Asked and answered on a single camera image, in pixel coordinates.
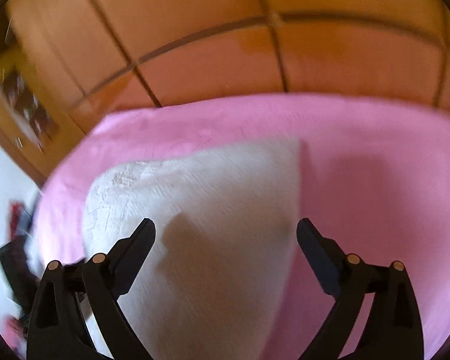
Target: red object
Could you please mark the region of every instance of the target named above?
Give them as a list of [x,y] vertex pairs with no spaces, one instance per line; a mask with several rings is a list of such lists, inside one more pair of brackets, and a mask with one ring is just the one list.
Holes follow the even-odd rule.
[[13,241],[17,237],[18,220],[22,210],[25,209],[23,202],[10,202],[10,216],[8,219],[8,241]]
[[18,319],[11,315],[6,317],[2,337],[7,345],[13,350],[16,350],[22,335],[22,328],[20,327]]

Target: metal rivet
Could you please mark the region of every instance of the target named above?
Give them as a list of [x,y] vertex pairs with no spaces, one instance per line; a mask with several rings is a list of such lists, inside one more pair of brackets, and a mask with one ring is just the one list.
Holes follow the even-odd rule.
[[59,267],[59,262],[56,259],[54,259],[54,261],[51,261],[48,263],[48,269],[51,271],[54,271],[58,267]]
[[353,253],[349,254],[346,259],[350,264],[354,264],[354,266],[360,263],[360,257]]
[[95,256],[93,256],[91,258],[91,260],[95,263],[95,264],[100,264],[103,263],[105,261],[105,255],[103,253],[97,253]]
[[394,268],[397,271],[403,271],[405,269],[405,265],[401,261],[394,261]]

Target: pink bedspread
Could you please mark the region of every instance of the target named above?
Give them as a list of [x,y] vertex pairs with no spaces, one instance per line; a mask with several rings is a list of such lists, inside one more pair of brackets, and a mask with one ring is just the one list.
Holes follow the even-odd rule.
[[[275,94],[110,115],[43,190],[35,220],[43,260],[70,263],[84,256],[85,199],[107,169],[268,136],[301,139],[302,216],[346,253],[368,263],[406,264],[420,308],[426,359],[431,358],[450,334],[450,116],[430,108]],[[331,305],[297,249],[261,359],[297,359]],[[353,350],[364,321],[361,315],[346,352]]]

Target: black object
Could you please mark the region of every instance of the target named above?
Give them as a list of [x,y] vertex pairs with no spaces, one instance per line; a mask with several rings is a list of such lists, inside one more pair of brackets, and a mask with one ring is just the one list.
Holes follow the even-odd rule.
[[419,308],[405,266],[368,265],[324,238],[308,219],[296,238],[325,293],[335,304],[299,360],[336,360],[359,315],[366,293],[375,293],[370,315],[355,352],[347,360],[421,360],[423,333]]
[[24,245],[27,235],[20,235],[0,248],[0,264],[10,284],[15,302],[24,314],[32,312],[39,279],[30,272]]
[[[299,360],[335,360],[359,315],[366,293],[375,293],[370,316],[347,360],[421,360],[423,334],[419,309],[401,262],[368,265],[345,255],[308,219],[299,222],[298,243],[325,293],[336,302],[322,328]],[[123,315],[117,299],[126,294],[155,241],[155,225],[144,219],[108,255],[63,266],[48,264],[38,288],[28,332],[28,360],[103,360],[89,336],[78,301],[86,293],[97,325],[115,360],[152,357]]]

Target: wooden furniture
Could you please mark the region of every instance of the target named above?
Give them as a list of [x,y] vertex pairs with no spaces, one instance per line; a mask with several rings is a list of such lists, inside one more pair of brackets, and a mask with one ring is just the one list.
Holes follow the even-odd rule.
[[[29,98],[21,97],[22,103],[25,102],[25,104],[15,105],[16,108],[19,108],[19,111],[13,109],[7,103],[1,88],[4,78],[9,77],[10,74],[13,75],[15,71],[23,78],[23,80],[19,80],[23,81],[33,94],[30,104],[26,103]],[[30,119],[31,130],[45,130],[43,122],[37,117],[45,117],[50,120],[53,131],[43,131],[41,139],[43,142],[41,144],[38,144],[38,139],[33,139],[33,135],[29,133],[30,130],[26,130],[20,124],[20,121],[17,122],[20,112],[27,114]],[[70,116],[60,109],[54,98],[43,86],[41,79],[27,61],[20,47],[14,45],[1,53],[0,144],[12,159],[40,185],[83,136],[84,133],[76,126]]]
[[264,92],[450,112],[442,0],[9,0],[7,14],[48,107],[84,133],[118,110]]

